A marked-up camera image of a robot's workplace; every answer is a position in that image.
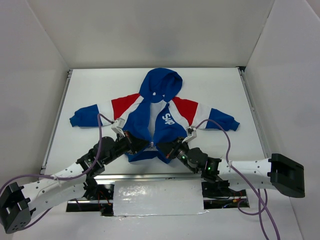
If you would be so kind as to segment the blue white red hooded jacket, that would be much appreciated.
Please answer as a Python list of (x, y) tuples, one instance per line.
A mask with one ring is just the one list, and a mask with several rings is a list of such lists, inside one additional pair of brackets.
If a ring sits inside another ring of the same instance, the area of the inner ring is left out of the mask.
[(158, 158), (169, 164), (170, 159), (157, 145), (187, 137), (187, 127), (236, 131), (240, 125), (233, 116), (218, 109), (179, 98), (182, 85), (183, 79), (177, 72), (155, 68), (147, 73), (138, 93), (82, 107), (69, 121), (73, 127), (91, 128), (107, 126), (121, 118), (123, 131), (149, 142), (148, 147), (127, 156), (130, 163)]

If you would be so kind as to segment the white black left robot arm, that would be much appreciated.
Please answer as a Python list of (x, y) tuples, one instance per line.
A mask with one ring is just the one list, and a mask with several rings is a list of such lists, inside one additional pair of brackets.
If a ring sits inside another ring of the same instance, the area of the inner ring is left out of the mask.
[(137, 153), (149, 142), (126, 131), (117, 140), (103, 137), (88, 153), (50, 178), (35, 182), (7, 185), (0, 196), (0, 223), (6, 234), (26, 229), (32, 218), (61, 203), (84, 198), (94, 199), (98, 184), (94, 179), (111, 163), (126, 153)]

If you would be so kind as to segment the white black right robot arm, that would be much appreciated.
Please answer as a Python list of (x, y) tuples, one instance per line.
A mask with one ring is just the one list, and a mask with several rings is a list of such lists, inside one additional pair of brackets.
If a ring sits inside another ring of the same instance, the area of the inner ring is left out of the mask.
[(206, 182), (218, 183), (223, 196), (254, 188), (277, 190), (291, 198), (305, 197), (303, 165), (280, 153), (261, 160), (231, 161), (210, 157), (198, 147), (189, 148), (181, 137), (158, 143), (157, 148), (166, 159), (180, 160)]

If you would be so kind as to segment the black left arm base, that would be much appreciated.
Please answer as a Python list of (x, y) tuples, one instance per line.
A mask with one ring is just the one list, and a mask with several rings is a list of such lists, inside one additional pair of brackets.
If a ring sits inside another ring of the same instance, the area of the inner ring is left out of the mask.
[(89, 199), (84, 197), (77, 200), (70, 200), (67, 202), (67, 213), (99, 213), (104, 217), (112, 217), (113, 210), (113, 197), (114, 197), (114, 183), (99, 184), (94, 195)]

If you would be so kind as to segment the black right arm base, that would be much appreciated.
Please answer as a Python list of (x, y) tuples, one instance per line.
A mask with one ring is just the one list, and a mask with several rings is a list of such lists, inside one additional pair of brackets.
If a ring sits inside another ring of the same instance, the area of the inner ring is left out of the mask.
[(247, 192), (234, 191), (224, 186), (222, 182), (201, 182), (203, 207), (205, 210), (249, 208)]

